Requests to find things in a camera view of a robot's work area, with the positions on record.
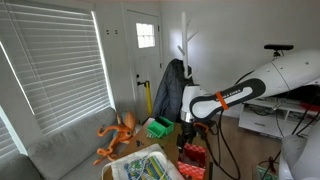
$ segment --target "door frame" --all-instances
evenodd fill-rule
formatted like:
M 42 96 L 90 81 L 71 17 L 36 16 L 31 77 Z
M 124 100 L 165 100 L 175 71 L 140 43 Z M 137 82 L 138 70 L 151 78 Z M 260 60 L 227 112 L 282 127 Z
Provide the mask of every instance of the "door frame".
M 155 16 L 158 18 L 158 25 L 159 25 L 159 58 L 160 58 L 160 64 L 161 64 L 161 68 L 159 69 L 159 73 L 163 74 L 163 69 L 164 69 L 164 61 L 163 61 L 163 49 L 162 49 L 162 26 L 161 26 L 161 16 L 160 16 L 160 12 L 159 11 L 154 11 L 154 10 L 150 10 L 150 9 L 144 9 L 141 8 L 138 5 L 135 4 L 129 4 L 126 2 L 121 2 L 121 9 L 122 9 L 122 17 L 123 17 L 123 26 L 124 26 L 124 33 L 125 33 L 125 39 L 126 39 L 126 48 L 127 48 L 127 55 L 128 55 L 128 60 L 129 60 L 129 66 L 130 66 L 130 74 L 131 74 L 131 86 L 133 89 L 133 99 L 135 103 L 138 103 L 138 86 L 136 84 L 136 71 L 135 71 L 135 62 L 134 62 L 134 56 L 133 56 L 133 50 L 132 50 L 132 40 L 131 40 L 131 32 L 128 32 L 128 25 L 129 25 L 129 17 L 128 17 L 128 11 L 131 12 L 136 12 L 136 13 L 141 13 L 141 14 L 145 14 L 145 15 L 149 15 L 149 16 Z

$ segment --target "window blind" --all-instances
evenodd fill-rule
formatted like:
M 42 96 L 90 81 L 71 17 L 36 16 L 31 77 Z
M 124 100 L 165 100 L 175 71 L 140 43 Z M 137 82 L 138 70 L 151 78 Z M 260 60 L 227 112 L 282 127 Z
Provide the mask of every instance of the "window blind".
M 111 105 L 91 12 L 0 0 L 0 33 L 44 135 Z
M 6 161 L 17 154 L 19 154 L 19 150 L 14 144 L 5 124 L 0 117 L 0 162 Z

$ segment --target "door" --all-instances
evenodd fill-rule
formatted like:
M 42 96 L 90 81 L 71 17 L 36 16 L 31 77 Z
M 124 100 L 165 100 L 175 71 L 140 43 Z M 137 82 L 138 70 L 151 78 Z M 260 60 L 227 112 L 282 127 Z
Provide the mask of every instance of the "door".
M 160 74 L 160 45 L 158 17 L 127 11 L 129 53 L 133 60 L 136 81 L 136 112 L 140 122 L 149 117 L 146 88 L 138 82 L 150 82 L 152 106 L 157 93 Z

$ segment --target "table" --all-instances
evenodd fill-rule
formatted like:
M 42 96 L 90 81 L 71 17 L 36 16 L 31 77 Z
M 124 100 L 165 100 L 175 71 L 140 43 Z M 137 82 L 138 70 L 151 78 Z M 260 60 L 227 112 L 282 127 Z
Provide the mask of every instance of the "table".
M 174 130 L 169 135 L 162 137 L 161 139 L 157 138 L 148 138 L 148 125 L 154 121 L 154 119 L 149 118 L 148 121 L 142 126 L 141 130 L 131 139 L 131 142 L 126 146 L 126 148 L 119 154 L 119 158 L 127 156 L 133 152 L 139 151 L 143 148 L 146 148 L 152 144 L 159 144 L 165 154 L 167 155 L 168 159 L 177 167 L 177 160 L 179 156 L 178 147 L 176 145 L 177 136 L 179 133 L 181 133 L 181 125 L 179 123 L 174 124 Z M 143 145 L 140 145 L 137 147 L 136 141 L 139 140 L 143 143 Z M 203 140 L 200 139 L 200 137 L 195 137 L 193 139 L 192 144 L 206 147 L 206 144 Z M 206 161 L 206 173 L 204 176 L 204 179 L 209 179 L 209 161 L 210 161 L 210 155 L 209 152 L 207 152 L 207 161 Z M 112 179 L 112 172 L 111 168 L 108 169 L 104 174 L 104 180 Z

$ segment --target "yellow broom handle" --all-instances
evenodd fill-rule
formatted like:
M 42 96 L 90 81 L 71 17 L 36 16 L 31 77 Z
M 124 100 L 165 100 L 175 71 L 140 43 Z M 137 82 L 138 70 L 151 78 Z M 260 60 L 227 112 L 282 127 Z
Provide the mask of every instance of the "yellow broom handle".
M 152 102 L 151 102 L 151 93 L 150 93 L 150 81 L 146 81 L 146 98 L 148 106 L 148 115 L 152 115 Z

